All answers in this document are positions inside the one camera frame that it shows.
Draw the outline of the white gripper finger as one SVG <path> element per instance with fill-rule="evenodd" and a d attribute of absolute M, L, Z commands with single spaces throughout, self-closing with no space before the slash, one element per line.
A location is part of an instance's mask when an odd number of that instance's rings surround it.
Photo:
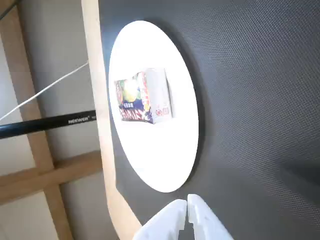
<path fill-rule="evenodd" d="M 178 240 L 185 228 L 187 201 L 176 199 L 166 205 L 134 235 L 133 240 Z"/>
<path fill-rule="evenodd" d="M 233 240 L 223 223 L 199 195 L 187 196 L 187 209 L 195 240 Z"/>

